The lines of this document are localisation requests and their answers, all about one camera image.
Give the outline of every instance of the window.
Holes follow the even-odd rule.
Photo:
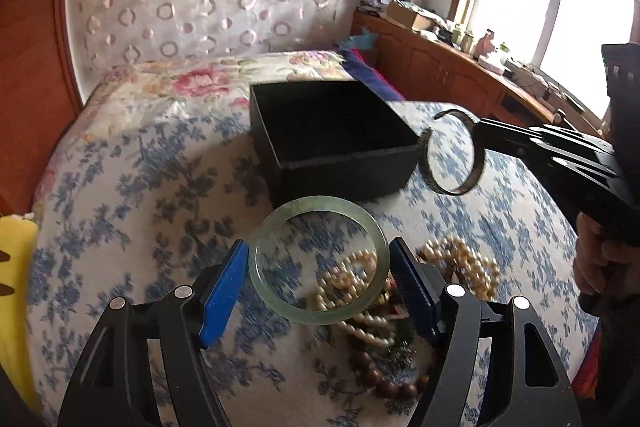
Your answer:
[[[600,46],[628,42],[634,0],[476,0],[469,26],[551,76],[596,117],[609,99]]]

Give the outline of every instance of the red fabric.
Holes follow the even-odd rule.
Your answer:
[[[600,326],[596,329],[595,335],[591,339],[589,349],[584,356],[582,365],[575,375],[572,387],[575,396],[578,398],[595,398],[596,385],[598,383],[598,357],[600,355]]]
[[[362,55],[360,55],[360,52],[356,48],[350,48],[350,52],[356,55],[356,57],[358,57],[363,63],[365,63],[364,58],[362,57]],[[389,84],[388,80],[384,76],[382,76],[382,73],[380,73],[376,68],[371,68],[371,70],[376,74],[376,76],[380,79],[381,82],[384,82],[386,86],[389,86],[390,89],[393,89],[398,94],[398,96],[400,96],[406,102],[406,98],[404,97],[404,95],[400,91],[398,91],[394,86]]]

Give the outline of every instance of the yellow object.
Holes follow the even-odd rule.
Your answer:
[[[0,217],[0,365],[36,413],[40,402],[31,380],[27,351],[26,290],[37,235],[38,226],[33,221]]]

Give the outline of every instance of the blue floral bed sheet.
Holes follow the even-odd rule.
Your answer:
[[[291,80],[292,68],[295,80],[348,80],[335,54],[260,60],[114,70],[56,150],[35,205],[41,230],[28,293],[31,369],[50,424],[111,298],[141,303],[190,283],[236,238],[250,238],[273,210],[248,133],[248,85]],[[434,173],[445,186],[462,181],[472,163],[470,138],[458,120],[432,121],[451,106],[390,105],[416,132],[435,127]],[[398,194],[363,206],[389,240],[401,235],[415,249],[457,233],[494,256],[503,273],[497,300],[525,295],[533,302],[573,377],[595,328],[577,305],[575,235],[523,163],[489,152],[481,182],[462,197],[435,194],[414,172]],[[324,257],[316,260],[327,263],[351,251],[354,235],[319,219],[292,227],[289,245],[320,250]],[[290,292],[304,267],[289,262],[281,268],[276,283]],[[359,387],[347,345],[335,328],[275,315],[247,279],[222,341],[205,355],[234,427],[257,419],[278,427],[405,426],[415,403],[385,402]],[[463,425],[478,418],[488,354],[481,344]],[[162,418],[175,426],[158,346],[151,359]]]

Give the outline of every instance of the hand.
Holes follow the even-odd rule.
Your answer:
[[[640,248],[632,248],[620,241],[602,241],[602,227],[591,217],[579,214],[578,240],[575,243],[574,279],[578,289],[594,295],[603,293],[607,280],[604,268],[609,263],[625,265],[622,284],[613,288],[616,299],[640,294]]]

